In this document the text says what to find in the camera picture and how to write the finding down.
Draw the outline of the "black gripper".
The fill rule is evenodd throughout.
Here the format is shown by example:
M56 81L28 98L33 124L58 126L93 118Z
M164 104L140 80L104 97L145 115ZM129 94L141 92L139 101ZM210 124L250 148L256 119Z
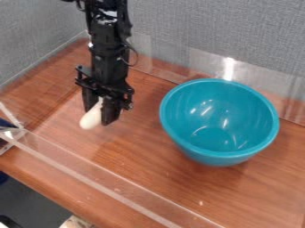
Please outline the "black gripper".
M101 124L107 126L119 119L121 109L128 110L132 104L135 89L125 82L129 50L123 48L97 52L91 47L89 52L91 66L76 67L75 84L81 87L85 112L103 98Z

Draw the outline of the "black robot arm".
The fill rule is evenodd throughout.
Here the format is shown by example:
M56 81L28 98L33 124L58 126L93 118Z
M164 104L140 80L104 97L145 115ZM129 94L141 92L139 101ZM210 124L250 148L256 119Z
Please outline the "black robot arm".
M125 82L129 51L127 42L132 24L127 14L127 0L61 0L76 3L85 14L91 40L91 66L76 67L75 84L81 88L85 113L97 108L97 121L103 126L112 124L123 110L133 106L135 90Z

